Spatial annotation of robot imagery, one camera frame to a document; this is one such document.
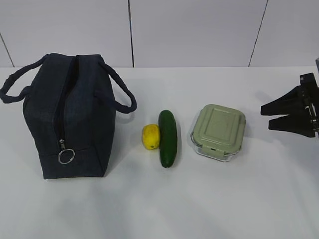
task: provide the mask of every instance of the panel seam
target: panel seam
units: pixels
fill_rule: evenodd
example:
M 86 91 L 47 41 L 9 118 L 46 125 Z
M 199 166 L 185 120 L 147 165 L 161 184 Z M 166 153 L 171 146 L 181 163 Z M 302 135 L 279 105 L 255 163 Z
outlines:
M 4 42 L 4 39 L 3 39 L 3 37 L 2 37 L 1 32 L 0 32 L 0 38 L 1 38 L 1 41 L 2 41 L 2 43 L 3 43 L 3 45 L 4 45 L 4 48 L 5 48 L 5 50 L 6 50 L 6 53 L 8 54 L 8 57 L 9 57 L 9 59 L 10 59 L 10 61 L 11 61 L 12 66 L 15 67 L 15 66 L 14 66 L 14 63 L 13 63 L 13 61 L 12 61 L 12 58 L 11 58 L 11 56 L 10 56 L 9 50 L 8 50 L 8 48 L 7 48 L 7 46 L 6 46 L 5 42 Z
M 256 37 L 255 44 L 254 44 L 254 48 L 253 48 L 253 51 L 252 51 L 251 56 L 250 56 L 250 60 L 249 60 L 248 67 L 250 67 L 251 61 L 252 61 L 252 59 L 253 59 L 253 55 L 254 55 L 254 52 L 255 52 L 256 44 L 257 44 L 258 37 L 259 37 L 259 33 L 260 33 L 260 29 L 261 29 L 261 26 L 262 26 L 262 24 L 263 24 L 264 17 L 265 17 L 265 13 L 266 13 L 266 9 L 267 9 L 267 6 L 268 6 L 268 1 L 269 1 L 269 0 L 267 0 L 267 2 L 266 2 L 266 6 L 265 6 L 265 9 L 264 9 L 263 17 L 261 18 L 261 22 L 260 22 L 260 25 L 259 25 L 257 37 Z
M 131 3 L 130 3 L 130 0 L 128 0 L 128 8 L 129 8 L 129 21 L 130 21 L 132 67 L 135 67 L 135 65 L 134 65 L 133 34 L 132 34 L 132 17 L 131 17 Z

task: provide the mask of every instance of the zipper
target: zipper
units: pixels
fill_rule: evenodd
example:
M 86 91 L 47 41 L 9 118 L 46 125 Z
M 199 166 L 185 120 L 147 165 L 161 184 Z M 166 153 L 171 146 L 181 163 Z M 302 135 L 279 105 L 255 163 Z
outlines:
M 60 144 L 61 151 L 64 151 L 65 146 L 65 128 L 64 128 L 64 109 L 65 102 L 73 90 L 79 76 L 79 57 L 73 57 L 70 67 L 65 79 L 63 90 L 58 102 L 58 106 L 54 116 L 54 129 L 57 136 L 58 143 Z

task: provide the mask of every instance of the bag handle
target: bag handle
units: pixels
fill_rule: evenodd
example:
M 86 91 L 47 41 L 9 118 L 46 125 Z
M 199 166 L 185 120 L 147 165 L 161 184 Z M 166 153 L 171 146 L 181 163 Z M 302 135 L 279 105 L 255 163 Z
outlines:
M 99 65 L 113 78 L 116 84 L 118 84 L 119 87 L 130 97 L 132 104 L 130 107 L 123 106 L 119 102 L 115 101 L 114 99 L 107 97 L 103 92 L 99 90 L 95 91 L 94 96 L 99 98 L 106 105 L 114 107 L 117 111 L 121 113 L 128 114 L 135 111 L 137 108 L 136 99 L 134 95 L 132 94 L 132 92 L 130 92 L 129 89 L 126 87 L 121 77 L 116 73 L 116 71 L 112 67 L 105 64 L 104 62 L 99 62 Z
M 0 99 L 5 104 L 10 104 L 13 102 L 19 102 L 24 99 L 26 95 L 28 95 L 31 91 L 31 86 L 26 86 L 21 93 L 18 96 L 8 96 L 7 93 L 10 90 L 10 88 L 14 85 L 14 83 L 19 79 L 23 74 L 28 72 L 29 70 L 32 70 L 34 68 L 37 68 L 38 66 L 42 65 L 44 60 L 48 57 L 48 55 L 43 56 L 39 61 L 22 67 L 21 69 L 17 70 L 15 73 L 9 76 L 9 78 L 5 81 L 3 87 L 0 89 Z

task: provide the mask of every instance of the green lid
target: green lid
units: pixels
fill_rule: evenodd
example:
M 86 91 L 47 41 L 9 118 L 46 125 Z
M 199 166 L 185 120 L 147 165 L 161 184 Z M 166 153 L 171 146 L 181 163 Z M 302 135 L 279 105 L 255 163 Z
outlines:
M 235 109 L 206 105 L 200 112 L 192 140 L 201 153 L 222 161 L 240 151 L 246 125 L 245 115 Z

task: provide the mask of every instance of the white wall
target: white wall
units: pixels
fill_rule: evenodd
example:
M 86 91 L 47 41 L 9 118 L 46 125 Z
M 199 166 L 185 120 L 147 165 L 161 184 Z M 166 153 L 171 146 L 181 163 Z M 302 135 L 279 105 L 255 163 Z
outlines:
M 0 32 L 16 66 L 51 52 L 132 66 L 127 0 L 0 0 Z
M 248 66 L 266 0 L 131 0 L 135 65 Z
M 9 67 L 12 66 L 10 58 L 5 50 L 4 44 L 0 39 L 0 67 Z
M 319 0 L 269 0 L 251 66 L 313 66 Z
M 138 67 L 248 66 L 267 0 L 131 0 Z M 312 66 L 319 0 L 269 0 L 251 66 Z M 128 0 L 0 0 L 15 66 L 46 53 L 132 67 Z M 0 67 L 11 66 L 0 42 Z

